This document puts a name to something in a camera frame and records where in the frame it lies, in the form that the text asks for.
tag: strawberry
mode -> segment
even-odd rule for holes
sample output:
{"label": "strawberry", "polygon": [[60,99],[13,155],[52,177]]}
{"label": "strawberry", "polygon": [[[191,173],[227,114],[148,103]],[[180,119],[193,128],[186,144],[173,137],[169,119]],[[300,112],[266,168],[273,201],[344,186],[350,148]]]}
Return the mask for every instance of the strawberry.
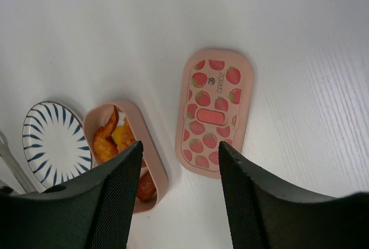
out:
{"label": "strawberry", "polygon": [[233,89],[229,92],[229,100],[233,104],[240,104],[241,99],[241,90],[240,89]]}
{"label": "strawberry", "polygon": [[229,145],[231,145],[231,146],[232,146],[233,141],[231,141],[230,139],[225,139],[224,141],[225,141],[226,143],[228,143]]}
{"label": "strawberry", "polygon": [[205,126],[199,121],[192,121],[189,123],[190,131],[195,135],[201,135],[205,132]]}
{"label": "strawberry", "polygon": [[190,149],[195,153],[201,153],[204,151],[204,146],[200,140],[193,138],[190,141]]}
{"label": "strawberry", "polygon": [[230,66],[225,74],[225,78],[231,84],[237,85],[241,80],[241,72],[233,66]]}
{"label": "strawberry", "polygon": [[184,133],[183,133],[183,141],[187,141],[189,137],[190,137],[190,132],[188,132],[188,131],[185,129],[185,130],[184,130]]}
{"label": "strawberry", "polygon": [[222,70],[224,68],[224,62],[223,61],[209,60],[209,66],[213,70]]}
{"label": "strawberry", "polygon": [[196,104],[188,104],[187,105],[187,114],[186,116],[189,119],[194,119],[196,115],[197,105]]}
{"label": "strawberry", "polygon": [[206,107],[210,105],[210,95],[202,90],[195,95],[196,103],[200,106]]}
{"label": "strawberry", "polygon": [[217,133],[223,138],[228,138],[229,134],[231,133],[231,128],[229,126],[225,128],[217,127]]}
{"label": "strawberry", "polygon": [[196,70],[200,70],[205,66],[205,60],[201,61],[200,63],[198,63],[197,65],[195,65],[195,69]]}
{"label": "strawberry", "polygon": [[191,98],[192,98],[192,90],[189,91],[189,100],[188,101],[190,101]]}
{"label": "strawberry", "polygon": [[195,165],[198,167],[209,168],[209,161],[202,155],[197,155],[195,158]]}
{"label": "strawberry", "polygon": [[192,153],[191,153],[191,151],[189,151],[189,150],[186,149],[186,150],[183,151],[183,155],[186,158],[186,160],[189,161],[189,163],[192,161]]}
{"label": "strawberry", "polygon": [[195,88],[202,88],[207,83],[208,76],[204,73],[197,72],[192,75],[191,81]]}
{"label": "strawberry", "polygon": [[206,133],[202,137],[202,142],[209,148],[215,148],[218,144],[217,137],[213,133]]}
{"label": "strawberry", "polygon": [[220,111],[228,111],[228,101],[223,97],[219,96],[214,103],[214,108]]}
{"label": "strawberry", "polygon": [[213,153],[210,153],[209,155],[209,160],[216,165],[219,165],[219,156],[218,156],[218,151],[214,151]]}
{"label": "strawberry", "polygon": [[233,126],[233,129],[236,127],[236,122],[237,122],[237,115],[235,115],[235,116],[232,118],[232,126]]}

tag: gray utensil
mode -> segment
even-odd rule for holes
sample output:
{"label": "gray utensil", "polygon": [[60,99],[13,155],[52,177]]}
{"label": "gray utensil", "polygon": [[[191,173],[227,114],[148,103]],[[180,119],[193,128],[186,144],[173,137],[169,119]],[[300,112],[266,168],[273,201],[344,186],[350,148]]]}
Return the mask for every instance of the gray utensil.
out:
{"label": "gray utensil", "polygon": [[31,180],[27,177],[17,160],[12,155],[7,140],[3,132],[0,131],[0,156],[4,160],[5,164],[9,167],[10,171],[18,180],[26,193],[32,193],[37,191]]}

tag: tabletop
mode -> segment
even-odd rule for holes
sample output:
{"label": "tabletop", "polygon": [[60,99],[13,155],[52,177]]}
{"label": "tabletop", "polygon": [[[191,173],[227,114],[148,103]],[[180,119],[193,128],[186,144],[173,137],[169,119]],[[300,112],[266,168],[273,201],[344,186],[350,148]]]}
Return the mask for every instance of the tabletop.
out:
{"label": "tabletop", "polygon": [[369,0],[0,0],[0,128],[32,177],[21,129],[35,103],[84,116],[132,101],[170,188],[133,217],[129,248],[232,248],[220,180],[185,170],[174,153],[186,61],[203,48],[249,59],[248,159],[318,193],[367,191],[368,19]]}

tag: white plate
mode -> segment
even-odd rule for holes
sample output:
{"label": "white plate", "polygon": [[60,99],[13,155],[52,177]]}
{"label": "white plate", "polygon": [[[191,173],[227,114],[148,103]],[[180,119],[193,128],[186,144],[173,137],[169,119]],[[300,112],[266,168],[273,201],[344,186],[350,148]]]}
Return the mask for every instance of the white plate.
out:
{"label": "white plate", "polygon": [[92,168],[79,118],[55,102],[41,102],[29,110],[23,125],[23,148],[33,174],[46,188]]}

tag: blue stripe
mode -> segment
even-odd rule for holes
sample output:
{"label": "blue stripe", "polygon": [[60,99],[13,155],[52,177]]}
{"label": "blue stripe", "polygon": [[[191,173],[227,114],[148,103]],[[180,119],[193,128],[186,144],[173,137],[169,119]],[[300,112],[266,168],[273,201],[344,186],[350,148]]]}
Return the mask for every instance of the blue stripe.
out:
{"label": "blue stripe", "polygon": [[65,124],[65,119],[67,118],[67,113],[66,113],[64,107],[62,107],[62,109],[63,109],[63,125],[64,125]]}
{"label": "blue stripe", "polygon": [[52,185],[56,185],[57,184],[57,178],[58,178],[58,170],[55,170],[55,174],[54,174],[54,181],[52,182]]}
{"label": "blue stripe", "polygon": [[78,163],[80,165],[80,167],[84,170],[84,171],[89,171],[89,169],[87,167],[85,167],[84,165]]}
{"label": "blue stripe", "polygon": [[23,126],[29,126],[29,127],[32,127],[32,128],[34,128],[37,132],[39,132],[40,134],[43,134],[43,133],[41,132],[41,130],[40,130],[37,126],[35,126],[35,125],[33,125],[33,124],[25,124],[25,125],[23,125]]}
{"label": "blue stripe", "polygon": [[74,120],[74,116],[73,116],[73,114],[71,114],[71,116],[70,116],[70,120],[69,120],[69,126],[68,126],[68,129],[70,128],[71,124],[73,123],[73,120]]}
{"label": "blue stripe", "polygon": [[54,106],[55,115],[57,116],[57,121],[59,122],[59,111],[58,111],[58,107],[55,104],[53,104],[53,106]]}
{"label": "blue stripe", "polygon": [[36,109],[31,109],[31,110],[34,110],[34,111],[38,112],[39,115],[42,117],[42,119],[45,121],[46,125],[48,125],[47,121],[46,121],[46,117],[44,116],[44,114],[40,110],[36,110]]}
{"label": "blue stripe", "polygon": [[27,160],[27,162],[30,162],[30,161],[33,161],[33,160],[37,160],[37,159],[41,158],[44,155],[45,155],[45,152],[38,153],[38,154],[34,155],[31,159]]}
{"label": "blue stripe", "polygon": [[48,162],[48,160],[44,161],[42,164],[40,164],[40,166],[38,167],[38,169],[36,169],[33,174],[35,174],[36,172],[40,171]]}
{"label": "blue stripe", "polygon": [[80,125],[80,124],[78,124],[78,126],[76,127],[76,129],[75,129],[75,131],[74,131],[73,135],[77,134],[77,133],[79,132],[79,130],[80,130],[80,129],[81,129],[81,125]]}
{"label": "blue stripe", "polygon": [[40,144],[32,144],[31,146],[24,147],[23,149],[24,150],[27,150],[29,148],[40,148],[40,147],[42,147],[42,145],[40,145]]}
{"label": "blue stripe", "polygon": [[52,166],[52,164],[50,164],[50,167],[47,169],[45,178],[41,181],[41,183],[43,183],[47,179],[48,175],[50,174],[51,166]]}
{"label": "blue stripe", "polygon": [[37,123],[42,127],[42,129],[45,130],[44,126],[42,125],[41,121],[39,121],[39,119],[33,115],[27,115],[26,118],[32,118],[34,119],[35,121],[37,121]]}
{"label": "blue stripe", "polygon": [[51,122],[52,122],[52,123],[54,123],[54,121],[52,120],[51,111],[50,111],[50,109],[48,108],[48,106],[46,106],[45,104],[40,104],[40,105],[42,105],[42,106],[44,106],[44,107],[45,107],[45,109],[46,109],[46,111],[47,111],[47,113],[48,113],[49,117],[51,118]]}
{"label": "blue stripe", "polygon": [[78,147],[78,149],[81,149],[81,150],[90,150],[89,148],[88,148],[88,146],[83,146],[83,147]]}
{"label": "blue stripe", "polygon": [[91,162],[91,158],[89,157],[84,157],[84,156],[79,156],[79,157],[85,161]]}
{"label": "blue stripe", "polygon": [[76,166],[74,166],[76,168],[76,170],[78,171],[78,174],[81,175],[82,172],[78,170],[78,168]]}
{"label": "blue stripe", "polygon": [[40,139],[38,136],[36,136],[36,135],[32,135],[32,134],[30,134],[30,135],[23,135],[23,137],[24,137],[24,138],[26,138],[26,137],[34,138],[34,139],[38,139],[39,141],[42,141],[42,139]]}

